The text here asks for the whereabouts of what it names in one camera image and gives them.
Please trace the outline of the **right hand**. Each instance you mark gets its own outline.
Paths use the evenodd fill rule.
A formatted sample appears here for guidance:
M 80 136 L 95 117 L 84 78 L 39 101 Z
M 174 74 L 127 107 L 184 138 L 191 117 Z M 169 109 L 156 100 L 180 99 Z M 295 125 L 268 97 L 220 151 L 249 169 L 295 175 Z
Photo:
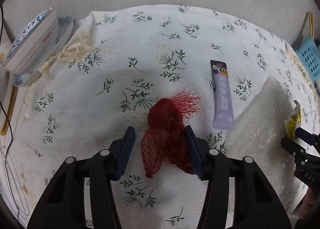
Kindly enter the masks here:
M 314 192 L 311 188 L 308 188 L 298 211 L 299 219 L 304 219 L 306 214 L 310 211 L 311 207 L 315 203 L 318 196 L 319 193 Z

